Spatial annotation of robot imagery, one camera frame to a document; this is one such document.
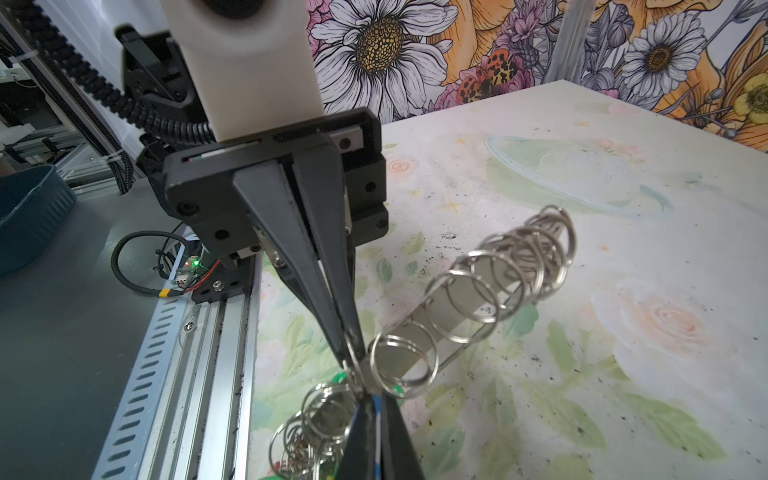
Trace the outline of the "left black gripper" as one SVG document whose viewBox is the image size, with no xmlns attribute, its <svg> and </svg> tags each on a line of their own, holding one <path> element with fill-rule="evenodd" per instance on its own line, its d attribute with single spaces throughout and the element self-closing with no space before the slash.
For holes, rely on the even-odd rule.
<svg viewBox="0 0 768 480">
<path fill-rule="evenodd" d="M 347 247 L 389 228 L 382 125 L 370 110 L 172 153 L 151 184 L 217 259 L 270 242 L 338 363 L 365 356 Z"/>
</svg>

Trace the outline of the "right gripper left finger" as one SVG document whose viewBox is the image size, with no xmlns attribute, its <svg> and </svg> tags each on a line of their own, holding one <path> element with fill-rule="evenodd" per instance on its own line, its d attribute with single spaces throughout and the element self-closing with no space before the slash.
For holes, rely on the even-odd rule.
<svg viewBox="0 0 768 480">
<path fill-rule="evenodd" d="M 375 397 L 366 396 L 358 405 L 337 468 L 336 480 L 374 480 L 377 478 Z"/>
</svg>

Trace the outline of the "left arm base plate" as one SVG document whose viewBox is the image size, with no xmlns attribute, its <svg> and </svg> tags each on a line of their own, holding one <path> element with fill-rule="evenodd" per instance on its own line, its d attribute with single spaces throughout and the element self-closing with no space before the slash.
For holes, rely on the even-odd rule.
<svg viewBox="0 0 768 480">
<path fill-rule="evenodd" d="M 212 268 L 191 292 L 194 304 L 215 303 L 237 295 L 249 294 L 254 283 L 255 256 L 241 260 L 234 269 L 222 266 Z"/>
</svg>

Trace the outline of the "key with blue tag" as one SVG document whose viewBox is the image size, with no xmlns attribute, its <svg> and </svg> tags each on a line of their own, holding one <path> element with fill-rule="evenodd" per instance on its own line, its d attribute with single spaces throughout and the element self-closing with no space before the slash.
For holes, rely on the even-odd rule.
<svg viewBox="0 0 768 480">
<path fill-rule="evenodd" d="M 372 395 L 372 402 L 374 407 L 374 419 L 373 419 L 373 432 L 374 432 L 374 444 L 373 444 L 373 466 L 374 466 L 374 479 L 383 479 L 382 468 L 382 420 L 383 420 L 383 406 L 382 398 L 378 394 Z"/>
</svg>

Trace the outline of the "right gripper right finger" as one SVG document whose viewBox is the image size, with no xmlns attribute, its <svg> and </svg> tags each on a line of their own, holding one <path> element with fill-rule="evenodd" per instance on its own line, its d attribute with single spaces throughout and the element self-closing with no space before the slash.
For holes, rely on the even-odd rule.
<svg viewBox="0 0 768 480">
<path fill-rule="evenodd" d="M 381 467 L 384 480 L 424 480 L 418 457 L 411 442 L 397 401 L 382 397 Z"/>
</svg>

